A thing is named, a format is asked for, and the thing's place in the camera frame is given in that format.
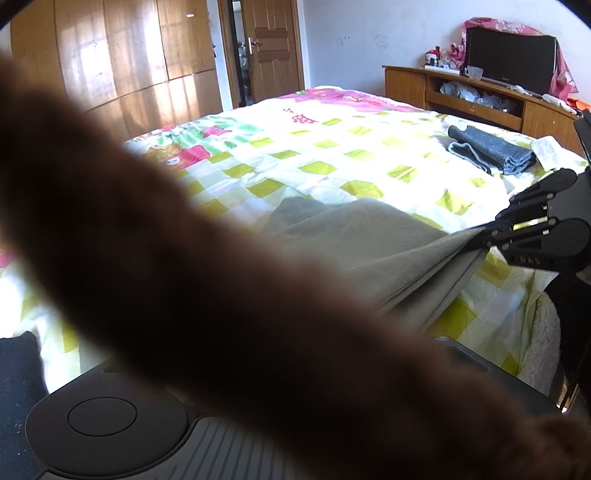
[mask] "round button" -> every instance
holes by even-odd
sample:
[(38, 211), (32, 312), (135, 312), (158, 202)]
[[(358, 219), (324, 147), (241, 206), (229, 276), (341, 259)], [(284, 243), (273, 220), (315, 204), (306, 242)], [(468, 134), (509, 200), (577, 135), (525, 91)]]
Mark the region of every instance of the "round button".
[(68, 423), (82, 435), (106, 437), (129, 428), (137, 414), (131, 403), (120, 398), (93, 398), (70, 410)]
[(567, 248), (572, 248), (582, 240), (582, 232), (571, 228), (562, 234), (562, 244)]

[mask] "pink cloth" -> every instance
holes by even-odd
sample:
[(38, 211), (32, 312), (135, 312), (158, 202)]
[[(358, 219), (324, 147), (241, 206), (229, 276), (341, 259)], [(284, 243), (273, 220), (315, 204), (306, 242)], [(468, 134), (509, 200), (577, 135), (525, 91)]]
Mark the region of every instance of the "pink cloth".
[(223, 134), (228, 134), (230, 133), (232, 130), (226, 130), (224, 128), (219, 128), (217, 125), (214, 125), (213, 127), (207, 127), (205, 130), (203, 130), (203, 138), (207, 138), (207, 137), (211, 137), (212, 135), (223, 135)]
[(14, 256), (8, 248), (0, 247), (0, 268), (6, 268), (12, 263)]
[[(519, 23), (497, 20), (496, 18), (471, 18), (470, 20), (465, 21), (462, 25), (462, 43), (460, 45), (452, 43), (450, 47), (450, 58), (460, 66), (464, 63), (464, 57), (466, 55), (466, 30), (471, 27), (483, 27), (489, 30), (526, 35), (529, 37), (545, 35), (535, 28)], [(556, 69), (550, 83), (550, 94), (561, 100), (566, 100), (569, 97), (569, 94), (578, 92), (579, 90), (574, 83), (573, 76), (570, 74), (569, 66), (566, 64), (564, 56), (562, 55), (560, 45), (556, 52), (556, 60)]]
[(336, 88), (312, 88), (302, 92), (292, 93), (280, 98), (293, 98), (296, 102), (317, 100), (331, 105), (351, 106), (358, 112), (379, 113), (384, 110), (396, 110), (398, 112), (415, 112), (419, 109), (410, 105), (398, 104), (393, 100), (386, 100), (370, 93), (357, 92), (355, 90), (341, 90)]
[(194, 147), (181, 150), (178, 156), (184, 160), (184, 162), (182, 162), (183, 168), (187, 168), (196, 164), (197, 162), (211, 157), (212, 155), (210, 152), (205, 150), (202, 145), (195, 145)]

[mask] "white fluffy fabric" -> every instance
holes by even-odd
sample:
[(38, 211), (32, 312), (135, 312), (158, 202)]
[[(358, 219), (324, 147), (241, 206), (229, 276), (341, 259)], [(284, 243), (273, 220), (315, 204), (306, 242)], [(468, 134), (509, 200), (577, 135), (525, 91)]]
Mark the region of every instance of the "white fluffy fabric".
[(560, 360), (560, 319), (550, 297), (538, 298), (531, 344), (517, 377), (544, 395), (550, 393)]

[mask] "gray folded cloth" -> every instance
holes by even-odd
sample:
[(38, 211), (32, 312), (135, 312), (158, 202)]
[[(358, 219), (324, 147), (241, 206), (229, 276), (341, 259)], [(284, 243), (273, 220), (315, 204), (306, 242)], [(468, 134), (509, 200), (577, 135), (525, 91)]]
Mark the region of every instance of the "gray folded cloth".
[(488, 250), (462, 251), (481, 231), (448, 235), (373, 199), (324, 205), (298, 197), (285, 199), (262, 233), (288, 252), (322, 260), (361, 300), (420, 332), (486, 257)]
[(531, 150), (471, 125), (466, 130), (452, 125), (447, 134), (457, 140), (448, 146), (449, 152), (473, 163), (489, 175), (492, 167), (498, 168), (505, 175), (517, 175), (535, 163), (535, 154)]

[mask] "doorway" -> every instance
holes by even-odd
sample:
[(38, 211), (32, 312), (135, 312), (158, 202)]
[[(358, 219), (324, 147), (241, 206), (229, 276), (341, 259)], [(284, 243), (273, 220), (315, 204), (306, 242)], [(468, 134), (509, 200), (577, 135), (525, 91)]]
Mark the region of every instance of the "doorway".
[(302, 90), (296, 0), (218, 0), (233, 107)]

